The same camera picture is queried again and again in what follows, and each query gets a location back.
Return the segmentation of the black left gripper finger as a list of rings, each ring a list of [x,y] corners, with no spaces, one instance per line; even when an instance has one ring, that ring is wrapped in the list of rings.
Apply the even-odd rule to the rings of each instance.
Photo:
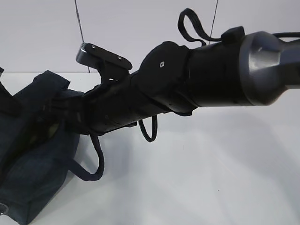
[[[0,83],[0,113],[18,117],[23,112],[22,103],[12,96],[7,89]]]

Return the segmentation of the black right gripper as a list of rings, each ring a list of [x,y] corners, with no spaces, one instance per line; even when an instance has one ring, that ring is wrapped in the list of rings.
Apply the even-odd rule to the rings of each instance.
[[[104,135],[133,127],[150,117],[149,82],[139,75],[107,81],[82,93],[61,91],[50,101],[50,113],[65,119],[76,133]]]

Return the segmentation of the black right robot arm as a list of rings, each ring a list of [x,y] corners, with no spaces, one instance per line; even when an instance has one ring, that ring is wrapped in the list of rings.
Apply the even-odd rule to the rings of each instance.
[[[199,107],[271,105],[300,87],[297,32],[247,35],[236,27],[195,49],[166,41],[134,73],[127,59],[91,43],[81,45],[76,61],[98,70],[101,83],[76,96],[60,94],[45,109],[80,134],[103,135],[161,113],[190,116]]]

